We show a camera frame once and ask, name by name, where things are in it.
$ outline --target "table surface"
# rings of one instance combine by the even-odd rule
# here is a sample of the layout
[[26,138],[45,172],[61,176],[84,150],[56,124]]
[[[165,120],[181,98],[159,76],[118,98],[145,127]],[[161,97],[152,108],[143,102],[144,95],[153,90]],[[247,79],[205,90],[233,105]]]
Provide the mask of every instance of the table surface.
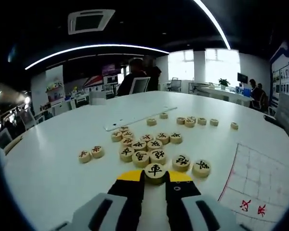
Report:
[[[136,169],[133,163],[120,161],[120,144],[111,142],[111,132],[104,130],[103,120],[106,117],[124,118],[136,105],[150,110],[150,105],[157,104],[177,109],[169,111],[168,119],[157,118],[156,126],[148,127],[143,120],[129,127],[137,138],[162,131],[182,133],[184,141],[181,144],[164,146],[168,158],[166,169],[171,169],[171,158],[178,154],[189,156],[192,162],[206,159],[212,167],[207,179],[196,179],[191,169],[187,172],[202,194],[209,194],[231,208],[239,222],[255,230],[256,226],[268,230],[279,220],[289,203],[289,138],[285,131],[266,122],[262,113],[238,104],[190,94],[151,91],[113,98],[107,100],[105,106],[86,105],[65,112],[23,135],[23,140],[7,155],[4,175],[16,203],[36,230],[46,231],[65,220],[71,221],[76,209],[98,193],[107,192],[117,176]],[[107,113],[109,108],[117,113]],[[218,127],[207,124],[187,128],[176,124],[179,116],[215,118],[220,123]],[[239,124],[238,131],[230,129],[233,121]],[[105,156],[80,164],[79,152],[95,145],[104,147]],[[263,169],[268,170],[269,175],[262,173]],[[267,183],[271,185],[265,186],[264,176],[269,176]],[[258,186],[249,180],[254,177],[259,178]],[[245,183],[243,188],[236,188],[241,179]],[[267,200],[260,197],[263,186],[269,190],[265,193],[270,196]],[[282,195],[288,197],[278,197],[274,203],[276,207],[272,207],[270,202],[281,187]],[[242,200],[248,202],[250,199],[249,214],[242,211],[240,205]],[[267,213],[263,218],[253,211],[256,209],[253,206],[257,205],[253,203],[257,200],[258,203],[267,202]],[[138,230],[169,230],[165,184],[146,185],[144,201]]]
[[242,99],[242,100],[246,100],[246,101],[253,100],[252,97],[247,97],[247,96],[244,96],[242,94],[236,93],[234,91],[223,90],[223,89],[220,89],[220,88],[214,88],[213,89],[213,88],[204,87],[204,88],[201,88],[201,89],[203,89],[204,91],[206,91],[208,93],[222,94],[222,95],[225,95],[225,96],[236,97],[236,98],[239,98],[239,99]]

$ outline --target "white desk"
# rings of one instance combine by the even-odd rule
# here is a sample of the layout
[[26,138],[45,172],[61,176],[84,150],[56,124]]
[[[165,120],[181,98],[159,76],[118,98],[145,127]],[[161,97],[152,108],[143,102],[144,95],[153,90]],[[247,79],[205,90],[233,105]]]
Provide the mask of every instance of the white desk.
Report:
[[[46,231],[62,221],[71,221],[76,209],[98,193],[107,192],[117,176],[136,169],[133,163],[120,161],[120,144],[111,142],[111,132],[103,129],[103,120],[111,116],[124,117],[139,104],[144,105],[143,110],[148,110],[149,103],[178,107],[169,111],[169,119],[157,119],[156,126],[148,127],[145,120],[129,125],[137,138],[145,133],[156,134],[161,131],[182,133],[183,143],[167,144],[164,147],[168,156],[167,169],[171,169],[171,158],[177,154],[188,155],[192,162],[204,158],[211,163],[211,174],[202,181],[193,177],[203,194],[220,199],[223,205],[237,213],[239,222],[252,229],[255,225],[262,225],[262,231],[268,230],[279,219],[289,203],[289,138],[286,133],[266,122],[262,113],[234,103],[190,94],[151,91],[113,98],[107,100],[106,106],[87,105],[55,116],[28,130],[22,141],[10,151],[4,168],[7,185],[21,211],[36,230]],[[117,113],[106,114],[105,110],[109,107],[116,109]],[[176,124],[178,116],[216,118],[220,123],[218,127],[208,124],[186,128]],[[238,131],[230,129],[232,121],[239,124]],[[105,156],[80,164],[79,152],[97,144],[105,148]],[[254,166],[261,167],[259,165],[263,163],[266,173],[256,170],[254,174],[258,173],[256,177],[261,178],[261,184],[257,187],[253,183],[242,190],[244,193],[249,190],[246,193],[252,192],[252,196],[256,193],[255,197],[259,193],[260,197],[262,188],[267,189],[264,195],[272,197],[271,201],[276,201],[277,206],[270,205],[270,198],[264,198],[258,204],[254,197],[238,193],[240,189],[231,191],[230,186],[236,180],[240,182],[243,179],[243,183],[250,183],[247,177],[254,175],[250,176],[247,165],[239,165],[256,157],[259,157],[259,161],[253,162],[251,170],[255,170]],[[225,187],[230,173],[234,175],[228,180],[228,187]],[[287,197],[274,199],[277,187],[282,187],[281,195]],[[242,200],[249,199],[252,203],[249,213],[245,214],[239,206]],[[168,230],[165,184],[146,185],[144,201],[138,230]],[[258,205],[263,206],[262,203],[266,203],[267,209],[263,218],[257,215]]]
[[244,105],[244,102],[252,101],[252,97],[246,97],[242,94],[238,94],[236,92],[232,92],[229,90],[222,90],[222,89],[212,89],[212,88],[201,88],[203,91],[210,94],[210,97],[212,95],[222,95],[229,97],[229,101],[236,103],[238,100],[240,100],[241,105]]

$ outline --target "red chinese character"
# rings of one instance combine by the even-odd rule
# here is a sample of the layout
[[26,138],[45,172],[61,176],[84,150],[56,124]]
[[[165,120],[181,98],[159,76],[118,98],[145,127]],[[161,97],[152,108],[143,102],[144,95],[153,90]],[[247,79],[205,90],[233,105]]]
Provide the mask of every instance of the red chinese character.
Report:
[[263,207],[258,207],[258,214],[261,214],[262,217],[265,215],[265,205]]
[[242,208],[243,211],[247,212],[249,210],[249,203],[251,202],[251,200],[249,200],[248,202],[246,201],[242,201],[242,204],[240,205],[240,208]]

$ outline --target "ceiling air conditioner vent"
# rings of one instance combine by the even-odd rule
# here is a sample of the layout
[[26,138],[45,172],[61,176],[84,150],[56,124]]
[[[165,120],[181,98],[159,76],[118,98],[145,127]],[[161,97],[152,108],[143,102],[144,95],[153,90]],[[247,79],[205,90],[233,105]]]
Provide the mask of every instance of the ceiling air conditioner vent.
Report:
[[102,31],[105,29],[115,10],[87,10],[68,15],[68,34]]

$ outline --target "potted plant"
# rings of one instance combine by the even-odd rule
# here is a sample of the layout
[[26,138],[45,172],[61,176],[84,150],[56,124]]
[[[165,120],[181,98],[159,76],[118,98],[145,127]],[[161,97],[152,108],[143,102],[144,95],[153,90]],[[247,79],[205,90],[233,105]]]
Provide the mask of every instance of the potted plant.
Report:
[[222,90],[225,90],[226,87],[228,87],[228,85],[230,85],[230,83],[227,81],[227,79],[222,79],[222,78],[220,78],[220,79],[218,80],[218,82],[220,83],[219,85],[221,86],[221,89],[222,89]]

